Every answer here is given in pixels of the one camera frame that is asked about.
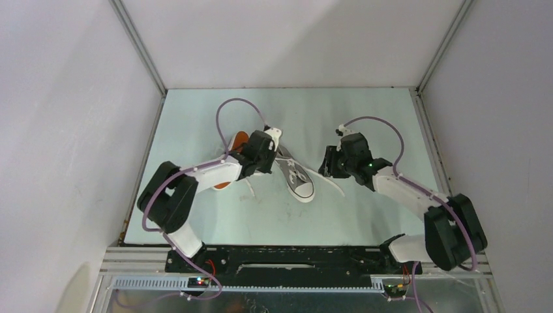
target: gray wall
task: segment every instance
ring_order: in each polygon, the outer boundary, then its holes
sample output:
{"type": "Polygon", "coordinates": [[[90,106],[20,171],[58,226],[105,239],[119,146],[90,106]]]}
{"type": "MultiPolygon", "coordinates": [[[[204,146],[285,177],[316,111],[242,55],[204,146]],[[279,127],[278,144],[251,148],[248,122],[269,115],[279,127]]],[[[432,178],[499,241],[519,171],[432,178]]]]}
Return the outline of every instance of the gray wall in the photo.
{"type": "Polygon", "coordinates": [[[0,312],[83,312],[160,95],[109,1],[0,2],[0,312]]]}
{"type": "Polygon", "coordinates": [[[477,1],[425,91],[508,312],[551,312],[553,1],[477,1]]]}

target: white shoelace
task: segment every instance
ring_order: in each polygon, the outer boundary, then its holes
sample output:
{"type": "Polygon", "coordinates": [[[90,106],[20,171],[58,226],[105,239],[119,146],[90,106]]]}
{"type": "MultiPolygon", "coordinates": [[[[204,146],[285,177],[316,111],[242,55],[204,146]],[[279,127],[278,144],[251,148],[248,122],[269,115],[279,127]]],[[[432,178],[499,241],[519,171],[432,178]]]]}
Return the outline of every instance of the white shoelace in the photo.
{"type": "Polygon", "coordinates": [[[319,177],[320,179],[326,181],[327,183],[329,183],[332,187],[336,188],[341,194],[342,194],[342,197],[345,197],[346,194],[344,193],[344,191],[340,188],[340,186],[338,186],[335,182],[331,181],[330,179],[324,177],[323,175],[319,174],[318,172],[314,171],[314,170],[311,170],[310,168],[308,168],[307,166],[304,166],[302,165],[300,162],[294,160],[293,158],[279,158],[279,157],[276,157],[275,160],[281,160],[281,161],[292,161],[294,162],[296,165],[300,166],[301,168],[303,168],[304,170],[308,171],[309,173],[319,177]]]}

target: metal frame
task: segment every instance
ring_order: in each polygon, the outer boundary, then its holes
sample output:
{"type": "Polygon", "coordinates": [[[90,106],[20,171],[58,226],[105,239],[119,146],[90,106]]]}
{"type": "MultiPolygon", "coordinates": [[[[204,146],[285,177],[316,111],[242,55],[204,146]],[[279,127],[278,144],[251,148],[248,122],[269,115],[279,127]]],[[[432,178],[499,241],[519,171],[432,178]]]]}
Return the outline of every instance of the metal frame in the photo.
{"type": "MultiPolygon", "coordinates": [[[[430,120],[421,97],[422,92],[425,90],[428,82],[430,81],[433,73],[436,70],[436,67],[439,65],[440,61],[443,58],[444,53],[447,51],[448,47],[451,45],[453,38],[455,37],[460,25],[466,19],[470,8],[473,6],[474,0],[464,0],[460,6],[454,20],[452,21],[450,27],[448,28],[438,50],[436,51],[432,61],[428,65],[428,68],[421,78],[421,82],[418,87],[411,87],[410,94],[413,99],[413,106],[419,120],[419,126],[423,131],[423,137],[425,138],[426,149],[432,160],[432,171],[436,181],[439,184],[440,191],[452,194],[451,180],[447,176],[445,171],[445,166],[440,155],[440,149],[438,142],[436,140],[435,134],[432,131],[430,120]]],[[[118,18],[121,20],[125,31],[127,32],[131,43],[135,47],[140,59],[143,61],[150,77],[158,87],[160,93],[162,94],[162,101],[160,107],[157,111],[157,116],[153,125],[153,129],[150,134],[147,150],[143,157],[142,167],[136,182],[136,190],[133,194],[131,204],[128,208],[127,219],[123,224],[122,234],[126,231],[128,219],[132,208],[134,207],[134,200],[138,193],[138,186],[142,179],[144,166],[149,155],[150,147],[155,135],[155,130],[159,122],[159,117],[167,89],[163,84],[162,78],[158,73],[154,62],[151,59],[151,56],[147,52],[144,43],[142,42],[138,31],[136,30],[132,19],[130,18],[127,9],[123,4],[123,0],[110,0],[112,7],[117,14],[118,18]]],[[[148,278],[151,278],[152,281],[167,281],[175,282],[176,280],[180,281],[182,277],[188,277],[195,275],[194,273],[188,274],[167,274],[164,272],[165,262],[167,252],[169,247],[156,248],[151,246],[139,246],[139,247],[108,247],[106,254],[104,256],[104,261],[101,265],[100,272],[98,274],[98,279],[96,281],[93,295],[91,297],[87,312],[90,313],[99,313],[106,312],[110,304],[110,297],[112,294],[113,286],[115,283],[121,279],[126,279],[130,277],[140,278],[144,281],[148,281],[148,278]]],[[[422,268],[424,274],[419,275],[419,279],[462,279],[462,278],[471,278],[475,280],[475,285],[477,286],[477,292],[482,304],[483,312],[485,313],[502,313],[504,309],[501,306],[501,301],[498,296],[497,288],[493,280],[492,271],[488,264],[488,260],[485,254],[479,254],[477,256],[479,263],[479,271],[477,272],[465,272],[460,269],[454,269],[450,272],[442,271],[437,268],[432,263],[423,263],[422,268]]],[[[396,279],[401,278],[398,275],[381,275],[375,276],[374,279],[377,281],[385,279],[396,279]]],[[[261,291],[259,289],[247,290],[247,291],[261,291]]]]}

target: sneaker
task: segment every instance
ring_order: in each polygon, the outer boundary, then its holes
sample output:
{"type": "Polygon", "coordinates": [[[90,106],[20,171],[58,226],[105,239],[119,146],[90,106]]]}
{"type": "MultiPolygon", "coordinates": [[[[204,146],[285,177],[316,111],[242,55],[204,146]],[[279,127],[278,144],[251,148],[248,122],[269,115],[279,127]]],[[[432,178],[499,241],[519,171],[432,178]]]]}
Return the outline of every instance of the sneaker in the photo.
{"type": "MultiPolygon", "coordinates": [[[[243,131],[239,131],[236,133],[236,135],[234,135],[232,137],[232,139],[230,140],[230,150],[236,150],[238,152],[240,152],[242,150],[242,147],[240,147],[243,143],[246,143],[248,142],[248,140],[250,139],[250,136],[248,135],[248,133],[246,132],[243,132],[243,131]]],[[[213,187],[211,187],[213,190],[223,190],[225,189],[226,187],[228,187],[228,185],[230,185],[231,182],[227,182],[227,183],[221,183],[219,185],[215,185],[213,187]]]]}
{"type": "Polygon", "coordinates": [[[279,144],[276,150],[275,162],[282,170],[288,183],[288,191],[292,196],[303,203],[313,200],[315,197],[313,181],[282,144],[279,144]]]}

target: white vent strip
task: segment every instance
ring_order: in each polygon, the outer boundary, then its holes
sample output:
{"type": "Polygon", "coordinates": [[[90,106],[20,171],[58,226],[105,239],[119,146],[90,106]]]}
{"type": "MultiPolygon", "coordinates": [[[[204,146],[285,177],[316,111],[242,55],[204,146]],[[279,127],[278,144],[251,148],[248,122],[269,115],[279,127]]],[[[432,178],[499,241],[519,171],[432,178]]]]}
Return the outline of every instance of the white vent strip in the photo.
{"type": "MultiPolygon", "coordinates": [[[[120,290],[166,290],[166,291],[203,291],[205,288],[188,288],[189,277],[136,277],[119,276],[114,280],[112,288],[120,290]]],[[[373,278],[371,287],[265,287],[265,286],[223,286],[223,291],[241,292],[368,292],[384,291],[382,279],[373,278]]]]}

